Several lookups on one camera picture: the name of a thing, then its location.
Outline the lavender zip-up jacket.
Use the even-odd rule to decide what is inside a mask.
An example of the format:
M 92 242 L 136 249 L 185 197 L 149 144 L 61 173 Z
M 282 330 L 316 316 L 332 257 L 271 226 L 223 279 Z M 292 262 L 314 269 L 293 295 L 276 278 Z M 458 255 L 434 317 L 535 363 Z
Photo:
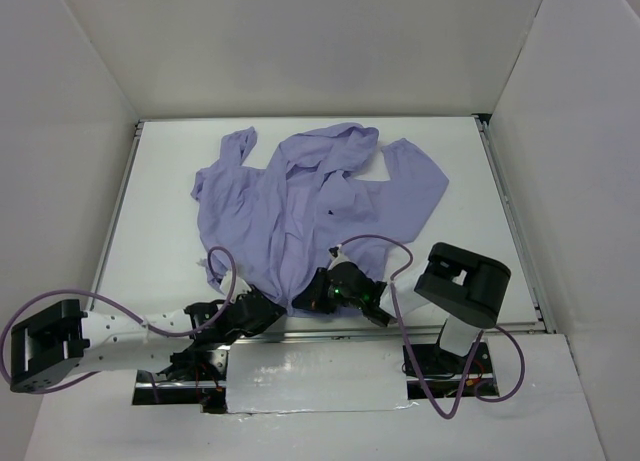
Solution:
M 299 133 L 257 169 L 245 163 L 256 130 L 224 136 L 191 191 L 202 244 L 229 250 L 239 276 L 296 317 L 304 313 L 294 298 L 341 241 L 365 275 L 381 279 L 390 242 L 417 238 L 449 180 L 410 141 L 378 139 L 376 128 L 357 123 Z

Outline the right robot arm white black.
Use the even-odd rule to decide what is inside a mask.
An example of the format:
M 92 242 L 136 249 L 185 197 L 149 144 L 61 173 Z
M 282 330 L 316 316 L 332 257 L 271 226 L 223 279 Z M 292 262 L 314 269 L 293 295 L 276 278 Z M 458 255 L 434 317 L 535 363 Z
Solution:
M 332 261 L 319 268 L 310 285 L 293 301 L 295 309 L 334 314 L 340 308 L 359 311 L 377 326 L 400 324 L 404 317 L 431 303 L 448 314 L 422 368 L 429 376 L 460 373 L 479 334 L 496 327 L 510 269 L 492 258 L 436 243 L 427 260 L 413 269 L 399 268 L 387 282 L 367 277 L 342 251 L 329 249 Z

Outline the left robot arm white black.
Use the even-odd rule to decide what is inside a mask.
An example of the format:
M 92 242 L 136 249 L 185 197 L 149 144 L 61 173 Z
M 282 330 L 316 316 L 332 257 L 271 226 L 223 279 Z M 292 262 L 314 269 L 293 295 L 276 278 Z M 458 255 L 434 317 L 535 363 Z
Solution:
M 5 330 L 12 391 L 44 393 L 84 373 L 140 370 L 182 380 L 214 350 L 263 333 L 286 313 L 257 288 L 231 303 L 191 304 L 147 317 L 85 311 L 63 299 Z

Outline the silver foil tape panel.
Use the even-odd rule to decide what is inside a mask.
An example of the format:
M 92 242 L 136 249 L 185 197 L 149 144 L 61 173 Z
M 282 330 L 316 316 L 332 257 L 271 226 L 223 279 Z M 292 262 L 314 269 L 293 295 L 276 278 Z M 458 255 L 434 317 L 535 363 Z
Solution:
M 398 340 L 255 343 L 231 347 L 233 414 L 392 411 L 411 405 Z

